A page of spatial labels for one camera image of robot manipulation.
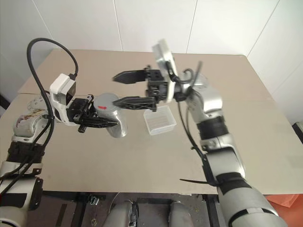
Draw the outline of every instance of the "beige table surface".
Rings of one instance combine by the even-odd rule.
[[[80,73],[77,94],[114,92],[119,96],[144,94],[144,83],[127,86],[111,81],[124,70],[153,63],[151,53],[73,51]],[[204,61],[203,73],[223,95],[223,110],[246,167],[248,182],[263,194],[303,193],[303,146],[287,119],[277,109],[247,59],[236,55],[176,54],[180,69]],[[48,87],[72,63],[60,50],[53,51],[38,69]],[[31,79],[21,93],[38,93]],[[20,94],[0,119],[0,158],[4,160],[12,124],[35,95]],[[143,111],[125,110],[128,135],[112,138],[105,129],[56,124],[43,159],[44,189],[91,192],[216,193],[209,185],[181,182],[179,178],[204,180],[201,161],[191,151],[176,104],[170,105],[177,121],[171,132],[150,136]],[[191,121],[191,132],[198,133]]]

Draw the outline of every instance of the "floor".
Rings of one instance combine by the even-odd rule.
[[[102,195],[106,195],[105,201],[100,201],[97,206],[87,205],[82,227],[101,227],[103,225],[108,214],[110,203],[116,193],[102,193]],[[210,227],[206,202],[203,201],[202,195],[188,196],[162,193],[120,193],[115,198],[113,205],[125,200],[136,201],[138,198],[157,198],[180,201],[188,207],[195,227]],[[58,216],[62,205],[66,207],[66,210],[60,223],[60,221],[58,221]],[[73,202],[43,196],[39,208],[29,212],[27,226],[70,227],[75,207],[76,204]],[[167,204],[139,203],[139,212],[139,227],[168,226],[169,205]],[[218,204],[217,212],[220,227],[226,227]]]

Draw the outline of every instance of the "transparent plastic box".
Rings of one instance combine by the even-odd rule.
[[[177,125],[176,120],[167,105],[157,107],[156,112],[145,110],[143,116],[148,132],[151,135],[171,131]]]

